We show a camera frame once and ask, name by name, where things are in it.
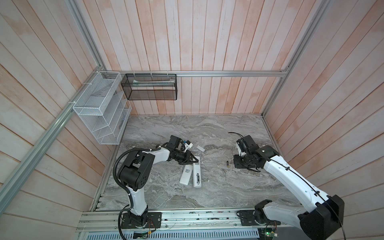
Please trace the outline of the long white remote control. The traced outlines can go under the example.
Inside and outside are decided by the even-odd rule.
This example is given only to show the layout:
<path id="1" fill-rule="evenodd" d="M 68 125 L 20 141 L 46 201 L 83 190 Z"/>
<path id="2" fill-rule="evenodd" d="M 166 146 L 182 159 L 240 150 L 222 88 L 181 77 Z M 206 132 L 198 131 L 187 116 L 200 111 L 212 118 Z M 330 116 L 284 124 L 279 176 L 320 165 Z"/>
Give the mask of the long white remote control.
<path id="1" fill-rule="evenodd" d="M 198 162 L 193 163 L 193 185 L 194 188 L 202 187 L 201 158 L 197 157 Z"/>

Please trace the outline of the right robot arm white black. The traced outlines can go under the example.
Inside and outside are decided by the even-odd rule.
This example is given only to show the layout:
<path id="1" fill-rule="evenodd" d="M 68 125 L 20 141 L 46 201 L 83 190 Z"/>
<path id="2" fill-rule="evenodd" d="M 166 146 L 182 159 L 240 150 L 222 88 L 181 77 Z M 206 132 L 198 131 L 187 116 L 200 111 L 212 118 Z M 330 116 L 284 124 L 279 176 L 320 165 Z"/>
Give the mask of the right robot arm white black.
<path id="1" fill-rule="evenodd" d="M 264 169 L 279 180 L 301 203 L 298 207 L 263 200 L 255 209 L 237 212 L 242 226 L 269 226 L 278 222 L 302 230 L 312 240 L 326 240 L 338 229 L 343 230 L 345 203 L 330 196 L 293 169 L 273 147 L 259 147 L 251 136 L 237 140 L 234 155 L 237 169 L 260 172 Z"/>

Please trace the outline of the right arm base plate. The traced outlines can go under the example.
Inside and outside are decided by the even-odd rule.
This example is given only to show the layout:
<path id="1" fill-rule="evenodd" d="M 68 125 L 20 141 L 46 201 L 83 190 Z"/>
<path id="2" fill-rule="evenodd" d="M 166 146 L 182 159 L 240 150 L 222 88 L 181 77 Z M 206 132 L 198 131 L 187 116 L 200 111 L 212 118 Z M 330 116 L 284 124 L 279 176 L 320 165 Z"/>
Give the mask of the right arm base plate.
<path id="1" fill-rule="evenodd" d="M 281 225 L 280 221 L 270 221 L 264 217 L 260 217 L 255 213 L 255 210 L 241 210 L 236 213 L 237 217 L 241 220 L 242 226 L 266 226 L 272 224 L 273 226 Z"/>

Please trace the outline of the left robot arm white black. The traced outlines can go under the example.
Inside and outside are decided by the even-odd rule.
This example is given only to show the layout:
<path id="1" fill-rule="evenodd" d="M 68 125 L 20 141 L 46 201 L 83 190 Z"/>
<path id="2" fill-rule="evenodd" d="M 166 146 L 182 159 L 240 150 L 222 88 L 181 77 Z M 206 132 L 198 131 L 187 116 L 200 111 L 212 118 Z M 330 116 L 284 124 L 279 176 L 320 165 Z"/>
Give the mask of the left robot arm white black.
<path id="1" fill-rule="evenodd" d="M 148 205 L 145 201 L 146 185 L 153 165 L 161 162 L 176 161 L 181 166 L 191 166 L 199 162 L 190 148 L 193 144 L 179 137 L 171 136 L 170 140 L 154 149 L 133 148 L 123 152 L 113 166 L 113 178 L 116 184 L 128 194 L 130 204 L 123 208 L 124 216 L 136 225 L 147 223 Z"/>

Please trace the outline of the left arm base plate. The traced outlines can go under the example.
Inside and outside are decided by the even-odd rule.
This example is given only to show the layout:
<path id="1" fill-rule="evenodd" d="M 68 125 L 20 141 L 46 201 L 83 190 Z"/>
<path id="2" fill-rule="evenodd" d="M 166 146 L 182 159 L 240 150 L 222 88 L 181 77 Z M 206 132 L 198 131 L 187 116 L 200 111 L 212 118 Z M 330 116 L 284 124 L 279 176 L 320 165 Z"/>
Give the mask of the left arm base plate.
<path id="1" fill-rule="evenodd" d="M 161 212 L 144 212 L 142 216 L 137 216 L 131 212 L 127 212 L 123 213 L 121 218 L 121 229 L 159 229 L 161 227 L 161 221 Z"/>

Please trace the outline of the white battery compartment cover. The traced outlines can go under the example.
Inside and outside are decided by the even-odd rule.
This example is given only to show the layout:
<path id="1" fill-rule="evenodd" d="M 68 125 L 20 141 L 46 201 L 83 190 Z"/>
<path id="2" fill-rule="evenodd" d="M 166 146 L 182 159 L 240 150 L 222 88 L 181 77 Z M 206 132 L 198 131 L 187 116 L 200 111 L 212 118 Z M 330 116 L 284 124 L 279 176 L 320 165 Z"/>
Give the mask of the white battery compartment cover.
<path id="1" fill-rule="evenodd" d="M 197 146 L 197 149 L 200 150 L 201 152 L 205 152 L 205 149 L 201 146 Z"/>

